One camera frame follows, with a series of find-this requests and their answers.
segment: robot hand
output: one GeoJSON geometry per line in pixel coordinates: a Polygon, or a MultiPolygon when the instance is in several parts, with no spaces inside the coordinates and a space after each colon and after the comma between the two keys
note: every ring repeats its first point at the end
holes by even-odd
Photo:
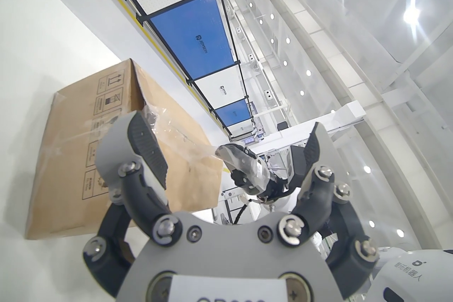
{"type": "MultiPolygon", "coordinates": [[[[343,300],[368,278],[378,250],[328,167],[335,153],[316,123],[292,212],[218,226],[170,212],[167,163],[152,130],[139,112],[121,116],[97,149],[113,203],[84,248],[86,266],[120,302],[343,300]],[[137,258],[124,241],[131,219],[149,236],[137,258]],[[327,219],[338,241],[323,260],[310,238],[327,219]]],[[[302,173],[293,159],[293,174],[302,173]]]]}

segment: yellow stripe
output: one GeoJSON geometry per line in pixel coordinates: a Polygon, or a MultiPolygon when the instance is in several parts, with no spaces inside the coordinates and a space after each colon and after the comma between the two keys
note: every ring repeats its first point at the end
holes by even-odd
{"type": "MultiPolygon", "coordinates": [[[[171,69],[173,70],[173,72],[175,72],[175,74],[182,80],[182,82],[186,82],[185,78],[183,77],[183,75],[181,75],[178,70],[176,69],[176,67],[173,65],[173,63],[170,61],[170,59],[168,59],[167,55],[159,48],[159,46],[157,46],[157,43],[152,39],[151,35],[148,33],[148,31],[146,29],[144,29],[144,27],[139,23],[139,21],[137,20],[135,14],[131,11],[131,9],[126,5],[126,3],[124,2],[124,0],[117,0],[121,6],[123,6],[123,8],[126,10],[126,12],[129,14],[129,16],[132,18],[132,20],[134,20],[134,22],[138,25],[138,27],[142,30],[142,32],[144,33],[144,35],[148,38],[148,40],[152,43],[152,45],[154,46],[154,48],[156,48],[156,50],[160,53],[160,55],[162,56],[162,58],[165,59],[165,61],[167,62],[167,64],[171,67],[171,69]]],[[[208,114],[211,116],[212,119],[214,119],[214,121],[219,124],[221,126],[221,123],[216,119],[215,116],[213,116],[210,112],[209,112],[209,108],[201,102],[199,96],[197,95],[197,92],[195,92],[192,87],[190,87],[189,85],[187,85],[188,89],[192,92],[192,94],[195,96],[195,98],[197,99],[197,101],[203,106],[203,108],[208,112],[208,114]]]]}

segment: ceiling light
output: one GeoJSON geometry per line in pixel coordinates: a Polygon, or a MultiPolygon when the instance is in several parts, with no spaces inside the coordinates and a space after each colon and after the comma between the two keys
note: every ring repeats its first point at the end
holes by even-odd
{"type": "Polygon", "coordinates": [[[403,19],[406,23],[415,25],[419,20],[420,10],[411,6],[406,9],[403,15],[403,19]]]}

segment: brown cardboard box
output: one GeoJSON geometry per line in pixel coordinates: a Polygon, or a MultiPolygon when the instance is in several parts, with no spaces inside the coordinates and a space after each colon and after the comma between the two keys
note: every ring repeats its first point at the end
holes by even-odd
{"type": "MultiPolygon", "coordinates": [[[[56,93],[42,139],[25,236],[42,239],[95,233],[109,205],[108,189],[95,168],[96,148],[111,119],[144,105],[165,109],[188,143],[209,145],[199,124],[132,60],[124,61],[56,93]]],[[[170,209],[197,211],[217,206],[222,162],[191,159],[182,138],[162,141],[168,163],[170,209]]]]}

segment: blue banner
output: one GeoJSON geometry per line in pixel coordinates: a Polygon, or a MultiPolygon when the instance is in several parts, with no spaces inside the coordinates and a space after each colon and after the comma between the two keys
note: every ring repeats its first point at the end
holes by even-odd
{"type": "Polygon", "coordinates": [[[216,110],[216,113],[227,127],[251,118],[245,99],[220,107],[216,110]]]}
{"type": "Polygon", "coordinates": [[[151,21],[192,79],[233,64],[216,0],[194,0],[151,21]]]}

